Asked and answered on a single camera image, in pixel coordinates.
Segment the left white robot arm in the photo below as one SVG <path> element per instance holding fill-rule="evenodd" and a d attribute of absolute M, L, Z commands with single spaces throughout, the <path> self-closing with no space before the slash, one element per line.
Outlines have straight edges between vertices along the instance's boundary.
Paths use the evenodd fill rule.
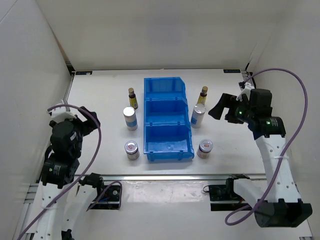
<path fill-rule="evenodd" d="M 83 138 L 94 130 L 101 129 L 101 123 L 94 111 L 84 106 L 77 107 L 84 117 L 82 121 L 70 109 L 72 105 L 61 103 L 48 110 L 52 128 L 50 150 L 41 171 L 42 210 L 37 216 L 36 240 L 70 240 L 72 229 L 63 229 L 63 218 L 68 191 L 77 184 L 84 174 L 75 177 L 80 165 Z"/>

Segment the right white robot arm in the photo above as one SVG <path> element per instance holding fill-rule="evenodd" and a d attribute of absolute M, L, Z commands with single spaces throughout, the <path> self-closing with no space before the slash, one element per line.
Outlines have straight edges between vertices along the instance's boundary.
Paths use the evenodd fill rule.
<path fill-rule="evenodd" d="M 228 178 L 224 193 L 230 200 L 241 197 L 261 228 L 296 228 L 313 209 L 304 203 L 294 183 L 286 151 L 286 130 L 283 120 L 272 115 L 272 93 L 267 89 L 252 89 L 240 96 L 223 93 L 208 114 L 220 120 L 248 125 L 260 151 L 267 189 L 262 191 L 243 176 Z"/>

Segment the white-lid dark jar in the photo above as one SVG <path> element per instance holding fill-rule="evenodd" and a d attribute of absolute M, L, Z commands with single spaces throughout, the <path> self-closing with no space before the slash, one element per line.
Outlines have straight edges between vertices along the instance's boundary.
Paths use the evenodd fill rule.
<path fill-rule="evenodd" d="M 213 143 L 209 139 L 203 139 L 200 141 L 197 149 L 197 156 L 206 159 L 209 157 L 210 152 L 213 149 Z"/>
<path fill-rule="evenodd" d="M 124 149 L 129 160 L 137 160 L 140 156 L 138 144 L 130 140 L 125 143 Z"/>

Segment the silver-top shaker can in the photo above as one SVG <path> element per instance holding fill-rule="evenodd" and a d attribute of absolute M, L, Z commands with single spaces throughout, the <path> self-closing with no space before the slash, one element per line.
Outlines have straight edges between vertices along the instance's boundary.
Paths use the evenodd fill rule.
<path fill-rule="evenodd" d="M 197 129 L 201 126 L 206 113 L 206 107 L 204 104 L 197 103 L 192 111 L 190 125 L 191 127 Z"/>
<path fill-rule="evenodd" d="M 123 116 L 128 130 L 135 131 L 138 128 L 136 111 L 133 107 L 127 106 L 123 109 Z"/>

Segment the yellow-label brown bottle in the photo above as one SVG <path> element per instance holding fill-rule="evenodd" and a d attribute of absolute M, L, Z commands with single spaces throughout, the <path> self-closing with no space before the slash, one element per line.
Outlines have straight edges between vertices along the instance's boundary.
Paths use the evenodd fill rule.
<path fill-rule="evenodd" d="M 208 87 L 203 86 L 201 89 L 201 92 L 199 94 L 197 104 L 202 104 L 205 105 L 206 99 L 207 99 L 207 94 L 208 94 Z"/>
<path fill-rule="evenodd" d="M 135 110 L 139 107 L 135 91 L 132 87 L 128 89 L 129 104 Z"/>

